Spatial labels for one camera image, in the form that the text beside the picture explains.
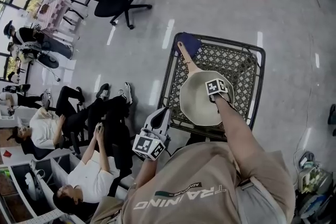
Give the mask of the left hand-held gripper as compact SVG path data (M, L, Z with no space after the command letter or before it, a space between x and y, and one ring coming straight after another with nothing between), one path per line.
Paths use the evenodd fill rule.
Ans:
M145 127L162 127L162 130L167 130L171 121L171 109L164 107L150 114L145 122ZM166 149L170 142L170 137L167 133L154 133L151 130L142 128L140 133L135 136L132 150L141 158L146 158L155 161Z

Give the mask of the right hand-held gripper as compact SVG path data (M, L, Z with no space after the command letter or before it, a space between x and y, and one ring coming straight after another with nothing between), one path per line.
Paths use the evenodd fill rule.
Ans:
M215 96L225 99L229 105L234 105L235 96L233 85L227 79L213 79L205 83L207 95L211 103L215 103Z

